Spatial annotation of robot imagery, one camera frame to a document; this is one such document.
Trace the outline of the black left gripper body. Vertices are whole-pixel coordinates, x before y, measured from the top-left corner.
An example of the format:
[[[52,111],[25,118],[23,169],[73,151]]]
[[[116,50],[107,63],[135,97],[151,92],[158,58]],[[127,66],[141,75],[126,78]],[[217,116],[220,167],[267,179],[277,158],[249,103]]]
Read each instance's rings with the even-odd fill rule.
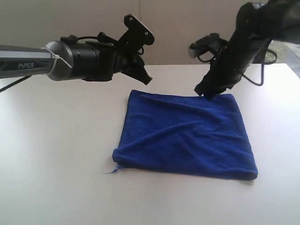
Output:
[[[141,53],[128,54],[118,47],[118,41],[100,32],[97,36],[100,60],[98,80],[111,80],[116,73],[123,73],[131,78],[134,68],[144,68]]]

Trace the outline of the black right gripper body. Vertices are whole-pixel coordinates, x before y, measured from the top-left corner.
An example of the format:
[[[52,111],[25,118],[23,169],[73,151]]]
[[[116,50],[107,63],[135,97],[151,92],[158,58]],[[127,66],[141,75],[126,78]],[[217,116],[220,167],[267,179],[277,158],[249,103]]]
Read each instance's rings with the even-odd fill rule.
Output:
[[[222,51],[214,65],[210,68],[206,87],[208,90],[225,90],[232,88],[241,78],[246,78],[256,86],[264,83],[264,60],[261,60],[261,80],[254,82],[244,75],[261,50],[270,44],[268,38],[257,35],[233,35],[228,46]]]

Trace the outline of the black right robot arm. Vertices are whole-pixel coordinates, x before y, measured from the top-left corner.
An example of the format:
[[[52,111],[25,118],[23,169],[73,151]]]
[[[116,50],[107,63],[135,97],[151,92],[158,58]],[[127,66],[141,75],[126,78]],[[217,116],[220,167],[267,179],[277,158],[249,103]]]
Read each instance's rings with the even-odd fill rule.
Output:
[[[196,85],[199,96],[211,98],[232,89],[242,78],[255,86],[264,84],[264,67],[276,62],[277,54],[269,49],[275,40],[300,43],[300,2],[298,0],[269,0],[267,3],[248,2],[236,16],[235,31],[230,40],[218,33],[208,34],[193,42],[188,52],[191,58],[201,58],[207,52],[212,58],[208,73]],[[266,54],[274,60],[266,61]]]

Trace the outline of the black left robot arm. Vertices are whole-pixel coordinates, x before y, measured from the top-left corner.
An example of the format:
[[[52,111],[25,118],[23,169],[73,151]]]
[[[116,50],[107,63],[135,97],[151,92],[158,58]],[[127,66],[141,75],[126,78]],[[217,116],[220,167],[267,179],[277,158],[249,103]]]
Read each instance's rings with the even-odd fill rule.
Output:
[[[141,54],[154,40],[150,31],[128,30],[119,40],[100,32],[96,37],[62,37],[43,48],[1,45],[0,77],[46,75],[54,81],[108,82],[122,73],[147,85],[152,78]]]

